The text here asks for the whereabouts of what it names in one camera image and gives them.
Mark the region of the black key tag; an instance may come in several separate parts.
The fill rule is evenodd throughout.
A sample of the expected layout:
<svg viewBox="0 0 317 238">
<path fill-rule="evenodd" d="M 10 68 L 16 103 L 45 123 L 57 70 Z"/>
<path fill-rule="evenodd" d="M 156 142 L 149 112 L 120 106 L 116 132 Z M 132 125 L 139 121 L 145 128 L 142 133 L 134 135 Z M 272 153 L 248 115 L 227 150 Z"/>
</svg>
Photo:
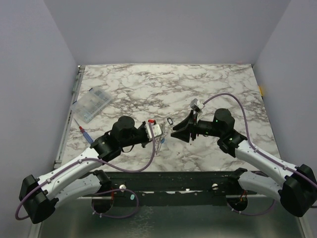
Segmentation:
<svg viewBox="0 0 317 238">
<path fill-rule="evenodd" d="M 167 118 L 167 122 L 169 125 L 173 125 L 173 120 L 171 118 Z"/>
</svg>

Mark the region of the silver key organiser with rings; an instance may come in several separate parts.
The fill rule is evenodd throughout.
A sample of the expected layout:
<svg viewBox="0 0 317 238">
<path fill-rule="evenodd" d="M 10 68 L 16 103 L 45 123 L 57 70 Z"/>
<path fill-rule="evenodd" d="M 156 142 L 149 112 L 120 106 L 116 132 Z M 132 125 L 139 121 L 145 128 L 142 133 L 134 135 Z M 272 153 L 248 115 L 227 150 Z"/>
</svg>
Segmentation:
<svg viewBox="0 0 317 238">
<path fill-rule="evenodd" d="M 165 122 L 165 123 L 162 123 L 160 127 L 162 129 L 162 135 L 156 139 L 156 155 L 159 154 L 162 145 L 166 142 L 166 138 L 170 134 L 172 125 L 169 124 L 168 122 Z"/>
</svg>

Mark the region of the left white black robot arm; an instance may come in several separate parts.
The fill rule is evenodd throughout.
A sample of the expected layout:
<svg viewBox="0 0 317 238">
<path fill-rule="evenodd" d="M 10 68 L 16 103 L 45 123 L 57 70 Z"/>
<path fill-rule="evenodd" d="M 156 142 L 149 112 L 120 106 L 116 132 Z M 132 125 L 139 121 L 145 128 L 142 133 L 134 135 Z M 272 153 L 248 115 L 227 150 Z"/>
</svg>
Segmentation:
<svg viewBox="0 0 317 238">
<path fill-rule="evenodd" d="M 156 138 L 162 135 L 159 124 L 154 119 L 142 122 L 135 127 L 135 121 L 129 116 L 120 117 L 112 129 L 93 141 L 89 148 L 63 166 L 45 175 L 24 178 L 19 194 L 20 203 L 15 211 L 15 218 L 22 220 L 19 211 L 24 208 L 33 224 L 40 223 L 53 214 L 63 203 L 89 194 L 105 195 L 112 193 L 111 183 L 99 170 L 107 165 L 118 171 L 128 173 L 110 161 L 118 157 L 125 147 L 151 143 L 152 154 L 148 163 L 137 172 L 147 169 L 154 159 Z"/>
</svg>

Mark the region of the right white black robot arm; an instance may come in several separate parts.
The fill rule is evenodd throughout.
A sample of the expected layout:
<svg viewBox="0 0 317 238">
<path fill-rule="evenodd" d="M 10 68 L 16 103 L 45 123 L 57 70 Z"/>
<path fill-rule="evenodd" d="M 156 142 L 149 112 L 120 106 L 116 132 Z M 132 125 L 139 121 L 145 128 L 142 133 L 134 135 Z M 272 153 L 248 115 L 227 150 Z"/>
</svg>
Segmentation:
<svg viewBox="0 0 317 238">
<path fill-rule="evenodd" d="M 221 151 L 243 160 L 265 176 L 239 169 L 227 182 L 228 190 L 238 194 L 253 191 L 281 203 L 283 208 L 296 217 L 302 217 L 317 200 L 317 180 L 313 170 L 302 164 L 285 162 L 255 146 L 247 137 L 234 129 L 235 120 L 228 109 L 215 111 L 213 120 L 198 119 L 190 114 L 173 127 L 171 137 L 189 143 L 198 135 L 217 137 Z"/>
</svg>

